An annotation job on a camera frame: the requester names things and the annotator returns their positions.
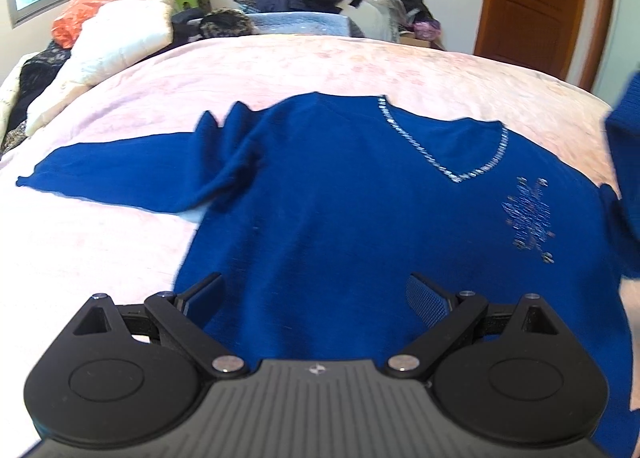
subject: wooden door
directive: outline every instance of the wooden door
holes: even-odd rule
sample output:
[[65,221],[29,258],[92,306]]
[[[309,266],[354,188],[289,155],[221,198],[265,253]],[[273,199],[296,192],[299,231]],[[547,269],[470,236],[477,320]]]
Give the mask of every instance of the wooden door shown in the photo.
[[476,55],[566,77],[584,0],[484,0]]

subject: door frame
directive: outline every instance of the door frame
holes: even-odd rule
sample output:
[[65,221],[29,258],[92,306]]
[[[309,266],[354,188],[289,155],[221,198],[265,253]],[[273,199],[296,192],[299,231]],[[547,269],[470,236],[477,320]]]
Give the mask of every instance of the door frame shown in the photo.
[[[485,45],[489,35],[489,6],[491,0],[482,0],[482,13],[480,16],[480,25],[478,27],[478,36],[476,37],[476,46],[474,54],[478,55],[482,47]],[[593,27],[593,34],[587,57],[580,76],[579,86],[587,91],[591,90],[598,67],[600,65],[600,59],[604,51],[604,46],[607,40],[607,33],[609,31],[609,23],[611,20],[611,11],[613,8],[613,0],[598,0],[598,10],[596,14],[596,21]],[[564,60],[561,70],[561,79],[565,79],[571,65],[571,60],[575,53],[575,43],[578,39],[578,33],[580,32],[580,24],[582,22],[582,16],[584,15],[584,0],[581,0],[580,12],[577,13],[574,20],[570,39],[570,54]]]

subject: gray ribbed panel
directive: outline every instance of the gray ribbed panel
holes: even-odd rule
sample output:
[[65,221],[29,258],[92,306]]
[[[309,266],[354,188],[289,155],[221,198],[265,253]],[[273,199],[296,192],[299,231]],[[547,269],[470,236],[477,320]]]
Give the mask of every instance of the gray ribbed panel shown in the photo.
[[249,378],[217,383],[200,409],[157,440],[121,450],[47,441],[30,458],[604,458],[588,441],[515,450],[444,418],[414,380],[370,361],[265,361]]

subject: navy blue garment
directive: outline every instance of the navy blue garment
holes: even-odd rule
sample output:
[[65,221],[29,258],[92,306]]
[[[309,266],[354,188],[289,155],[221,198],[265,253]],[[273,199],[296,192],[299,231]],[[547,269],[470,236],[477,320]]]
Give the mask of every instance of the navy blue garment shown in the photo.
[[[389,110],[455,174],[498,151],[500,122]],[[211,200],[175,289],[221,272],[226,297],[204,329],[252,366],[382,363],[426,330],[406,298],[411,272],[498,303],[538,292],[606,374],[595,439],[628,458],[640,423],[618,296],[623,269],[640,270],[618,250],[633,243],[629,216],[608,186],[508,134],[494,168],[455,183],[390,125],[378,98],[314,93],[261,112],[238,102],[224,128],[205,113],[194,133],[60,148],[17,184],[156,212]],[[637,142],[625,149],[612,149],[616,164],[637,157]],[[623,190],[637,185],[637,173],[622,175]]]

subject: bed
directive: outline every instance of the bed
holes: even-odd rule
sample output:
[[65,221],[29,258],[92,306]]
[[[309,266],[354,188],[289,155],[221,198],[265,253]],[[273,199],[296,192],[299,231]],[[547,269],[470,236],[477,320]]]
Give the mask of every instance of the bed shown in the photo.
[[[609,111],[604,102],[544,74],[466,54],[366,39],[269,35],[205,40],[124,70],[0,160],[2,355],[8,370],[3,457],[18,456],[37,440],[22,385],[78,307],[95,292],[125,304],[170,289],[200,217],[197,210],[154,214],[39,193],[17,188],[16,178],[31,174],[61,146],[192,131],[203,110],[224,120],[237,100],[261,109],[316,90],[384,93],[401,108],[445,120],[498,119],[594,183],[615,184],[602,130]],[[622,299],[640,336],[637,290],[637,283],[623,281]],[[636,366],[634,409],[640,408],[639,380]]]

